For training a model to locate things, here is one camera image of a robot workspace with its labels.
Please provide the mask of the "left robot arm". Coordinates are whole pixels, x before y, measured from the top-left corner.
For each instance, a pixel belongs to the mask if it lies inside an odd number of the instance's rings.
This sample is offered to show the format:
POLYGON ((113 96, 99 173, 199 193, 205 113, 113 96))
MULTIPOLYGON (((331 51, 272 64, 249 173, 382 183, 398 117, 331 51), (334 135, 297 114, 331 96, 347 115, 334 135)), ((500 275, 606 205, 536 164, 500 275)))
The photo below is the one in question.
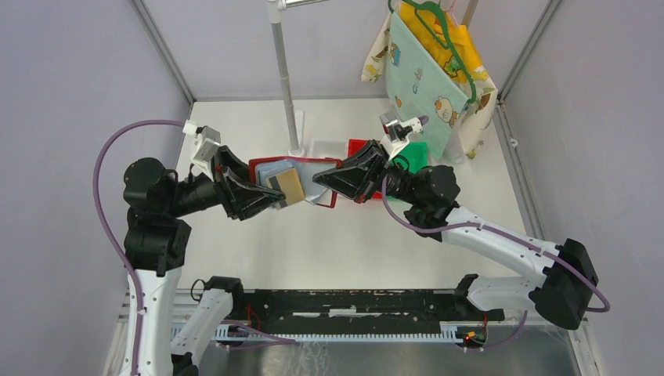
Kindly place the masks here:
POLYGON ((198 375, 201 357, 222 321, 246 309, 236 277, 211 277, 192 316, 171 336, 175 295, 191 234, 183 216, 221 206, 231 219, 246 220, 286 196, 250 181, 247 164, 227 147, 211 159, 207 173, 180 180, 176 171, 144 157, 124 174, 129 205, 124 255, 128 260, 130 315, 134 331, 124 355, 123 375, 198 375))

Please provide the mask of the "gold credit card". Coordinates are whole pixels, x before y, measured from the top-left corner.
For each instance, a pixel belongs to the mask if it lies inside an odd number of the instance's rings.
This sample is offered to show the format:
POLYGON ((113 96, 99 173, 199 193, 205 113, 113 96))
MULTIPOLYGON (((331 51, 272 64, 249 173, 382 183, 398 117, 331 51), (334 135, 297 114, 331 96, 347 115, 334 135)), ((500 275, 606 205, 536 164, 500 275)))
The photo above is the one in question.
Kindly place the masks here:
POLYGON ((289 168, 267 178, 266 183, 269 188, 278 190, 284 194, 285 198, 273 207, 277 210, 297 204, 305 199, 305 192, 302 188, 299 174, 295 168, 289 168))

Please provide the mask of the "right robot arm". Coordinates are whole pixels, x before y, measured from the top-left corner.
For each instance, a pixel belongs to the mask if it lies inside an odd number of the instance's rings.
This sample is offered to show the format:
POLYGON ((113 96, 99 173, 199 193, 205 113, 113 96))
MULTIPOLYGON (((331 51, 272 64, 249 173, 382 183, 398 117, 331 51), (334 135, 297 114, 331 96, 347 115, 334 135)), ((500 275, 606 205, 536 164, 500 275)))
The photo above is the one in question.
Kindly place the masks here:
POLYGON ((381 192, 388 214, 421 237, 456 245, 514 271, 512 277, 466 275, 452 299, 463 320, 493 309, 534 310, 549 323, 579 328, 587 313, 607 313, 611 304, 598 289, 598 275, 584 244, 540 240, 498 226, 461 206, 450 166, 410 172, 392 162, 383 145, 368 141, 338 166, 316 173, 314 183, 362 204, 381 192), (387 199, 410 205, 397 215, 387 199))

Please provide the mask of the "red leather card holder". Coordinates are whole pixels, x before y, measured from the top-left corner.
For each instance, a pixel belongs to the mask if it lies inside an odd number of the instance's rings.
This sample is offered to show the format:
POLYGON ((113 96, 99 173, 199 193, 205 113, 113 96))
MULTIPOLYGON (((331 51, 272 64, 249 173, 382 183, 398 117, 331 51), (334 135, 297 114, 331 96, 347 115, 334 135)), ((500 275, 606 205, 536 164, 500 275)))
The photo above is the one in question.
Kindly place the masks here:
POLYGON ((303 201, 323 208, 335 207, 337 193, 315 183, 313 176, 340 165, 341 161, 334 158, 292 156, 260 157, 248 162, 250 180, 263 187, 269 187, 269 180, 272 177, 294 170, 299 179, 303 201))

